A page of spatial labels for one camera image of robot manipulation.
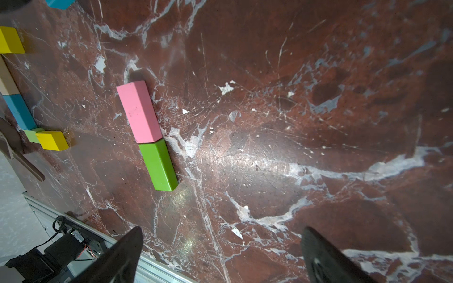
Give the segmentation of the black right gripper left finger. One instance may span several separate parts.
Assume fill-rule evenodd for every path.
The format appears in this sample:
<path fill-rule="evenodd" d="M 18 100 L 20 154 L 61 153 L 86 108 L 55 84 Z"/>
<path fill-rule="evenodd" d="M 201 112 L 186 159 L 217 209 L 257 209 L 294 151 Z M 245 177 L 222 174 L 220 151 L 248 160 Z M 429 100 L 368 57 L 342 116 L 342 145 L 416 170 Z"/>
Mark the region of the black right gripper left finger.
<path fill-rule="evenodd" d="M 143 232 L 136 226 L 72 282 L 133 283 L 142 247 Z"/>

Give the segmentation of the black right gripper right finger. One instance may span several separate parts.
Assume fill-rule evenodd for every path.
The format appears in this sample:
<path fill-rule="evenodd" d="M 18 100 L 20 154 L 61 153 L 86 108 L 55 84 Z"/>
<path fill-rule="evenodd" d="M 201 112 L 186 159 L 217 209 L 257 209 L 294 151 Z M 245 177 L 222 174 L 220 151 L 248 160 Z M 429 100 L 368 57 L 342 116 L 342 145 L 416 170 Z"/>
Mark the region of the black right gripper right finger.
<path fill-rule="evenodd" d="M 375 282 L 371 276 L 310 226 L 306 226 L 303 230 L 301 249 L 311 283 Z"/>

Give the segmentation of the lime green block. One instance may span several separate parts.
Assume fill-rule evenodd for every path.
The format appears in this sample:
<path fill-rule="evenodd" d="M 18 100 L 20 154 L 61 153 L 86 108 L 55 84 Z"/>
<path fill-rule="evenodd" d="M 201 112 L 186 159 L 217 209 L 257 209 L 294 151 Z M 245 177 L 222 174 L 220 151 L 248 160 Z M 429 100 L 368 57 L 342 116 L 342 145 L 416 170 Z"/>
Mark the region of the lime green block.
<path fill-rule="evenodd" d="M 34 128 L 34 129 L 31 129 L 31 130 L 23 130 L 23 132 L 25 133 L 27 139 L 31 142 L 31 143 L 37 143 L 37 144 L 40 144 L 40 141 L 37 137 L 37 133 L 41 133 L 41 132 L 44 132 L 45 130 L 43 128 Z"/>

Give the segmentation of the beige wooden block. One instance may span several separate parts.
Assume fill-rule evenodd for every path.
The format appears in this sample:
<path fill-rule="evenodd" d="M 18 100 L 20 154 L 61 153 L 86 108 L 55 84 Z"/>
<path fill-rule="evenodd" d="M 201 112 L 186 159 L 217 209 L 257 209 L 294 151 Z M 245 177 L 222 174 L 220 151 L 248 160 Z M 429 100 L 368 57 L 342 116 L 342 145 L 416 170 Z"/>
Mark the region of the beige wooden block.
<path fill-rule="evenodd" d="M 20 94 L 3 57 L 0 57 L 0 79 L 0 91 L 2 95 L 10 96 Z"/>

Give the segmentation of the yellow block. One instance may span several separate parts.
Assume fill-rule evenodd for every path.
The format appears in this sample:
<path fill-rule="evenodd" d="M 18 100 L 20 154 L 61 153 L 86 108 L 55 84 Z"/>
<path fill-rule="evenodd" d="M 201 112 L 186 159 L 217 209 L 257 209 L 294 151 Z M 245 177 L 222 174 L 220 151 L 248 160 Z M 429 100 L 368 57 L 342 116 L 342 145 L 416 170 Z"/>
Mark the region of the yellow block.
<path fill-rule="evenodd" d="M 64 151 L 69 145 L 64 134 L 59 131 L 43 131 L 36 134 L 40 145 L 45 150 Z"/>
<path fill-rule="evenodd" d="M 25 54 L 25 49 L 19 38 L 17 30 L 13 27 L 0 27 L 1 29 L 1 54 Z"/>

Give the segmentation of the dark teal block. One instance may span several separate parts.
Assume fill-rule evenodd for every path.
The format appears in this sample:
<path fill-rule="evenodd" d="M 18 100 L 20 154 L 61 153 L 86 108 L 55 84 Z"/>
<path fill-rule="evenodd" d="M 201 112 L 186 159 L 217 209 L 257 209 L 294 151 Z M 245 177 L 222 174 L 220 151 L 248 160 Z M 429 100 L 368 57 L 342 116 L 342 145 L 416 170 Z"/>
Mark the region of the dark teal block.
<path fill-rule="evenodd" d="M 46 0 L 46 4 L 50 8 L 66 10 L 69 8 L 76 0 Z"/>

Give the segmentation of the pink block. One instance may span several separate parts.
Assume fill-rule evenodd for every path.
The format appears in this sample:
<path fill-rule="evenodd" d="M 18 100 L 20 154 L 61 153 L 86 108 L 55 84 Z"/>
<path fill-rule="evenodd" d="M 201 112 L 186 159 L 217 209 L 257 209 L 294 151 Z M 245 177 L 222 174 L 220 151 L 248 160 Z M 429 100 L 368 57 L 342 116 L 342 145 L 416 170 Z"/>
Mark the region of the pink block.
<path fill-rule="evenodd" d="M 163 138 L 145 81 L 116 87 L 134 139 L 138 144 L 154 143 Z"/>

